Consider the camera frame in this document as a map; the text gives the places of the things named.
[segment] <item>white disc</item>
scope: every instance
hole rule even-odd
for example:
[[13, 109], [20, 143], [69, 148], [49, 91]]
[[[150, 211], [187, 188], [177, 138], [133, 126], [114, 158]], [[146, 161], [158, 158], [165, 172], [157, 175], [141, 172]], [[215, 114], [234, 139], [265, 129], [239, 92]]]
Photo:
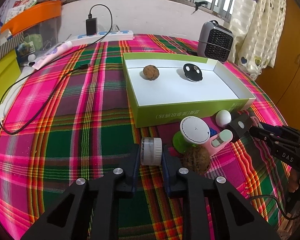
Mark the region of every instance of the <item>white disc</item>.
[[188, 143], [203, 144], [210, 138], [210, 129], [204, 120], [187, 116], [180, 123], [180, 131]]

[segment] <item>heart pattern curtain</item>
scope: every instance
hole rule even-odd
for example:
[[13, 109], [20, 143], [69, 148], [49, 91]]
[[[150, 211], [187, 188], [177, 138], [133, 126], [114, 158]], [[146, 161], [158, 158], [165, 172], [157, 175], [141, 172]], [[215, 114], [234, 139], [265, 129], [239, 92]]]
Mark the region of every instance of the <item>heart pattern curtain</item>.
[[286, 0], [235, 0], [230, 27], [234, 41], [228, 60], [253, 80], [274, 67], [286, 13]]

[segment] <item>white wall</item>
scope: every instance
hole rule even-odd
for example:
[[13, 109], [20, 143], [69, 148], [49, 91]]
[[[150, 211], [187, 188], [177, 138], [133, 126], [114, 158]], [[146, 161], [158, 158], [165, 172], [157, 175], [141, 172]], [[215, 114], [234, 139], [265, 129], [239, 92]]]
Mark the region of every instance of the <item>white wall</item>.
[[[158, 34], [197, 41], [202, 25], [210, 20], [224, 21], [188, 5], [168, 0], [79, 0], [63, 5], [59, 41], [71, 35], [86, 33], [85, 21], [94, 4], [104, 4], [111, 9], [114, 24], [121, 30], [134, 33]], [[93, 17], [98, 18], [98, 30], [109, 30], [110, 16], [106, 8], [92, 9]]]

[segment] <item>white ball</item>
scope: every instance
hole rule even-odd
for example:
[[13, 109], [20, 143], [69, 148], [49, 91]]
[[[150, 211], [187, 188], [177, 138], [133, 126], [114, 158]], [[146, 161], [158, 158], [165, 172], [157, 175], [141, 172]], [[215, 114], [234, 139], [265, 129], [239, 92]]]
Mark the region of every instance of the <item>white ball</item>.
[[224, 128], [227, 124], [231, 122], [231, 114], [227, 110], [221, 110], [216, 115], [216, 124]]
[[30, 54], [29, 56], [28, 56], [28, 61], [29, 62], [32, 62], [32, 61], [34, 61], [35, 60], [35, 54]]

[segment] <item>cabinet handle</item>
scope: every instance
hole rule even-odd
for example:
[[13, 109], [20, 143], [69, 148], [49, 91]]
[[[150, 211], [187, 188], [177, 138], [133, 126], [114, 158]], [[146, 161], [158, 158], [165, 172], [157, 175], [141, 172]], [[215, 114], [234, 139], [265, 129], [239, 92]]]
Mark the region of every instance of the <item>cabinet handle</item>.
[[297, 58], [296, 58], [296, 60], [295, 60], [295, 62], [294, 63], [296, 63], [297, 65], [299, 65], [299, 60], [300, 60], [300, 54], [297, 56]]

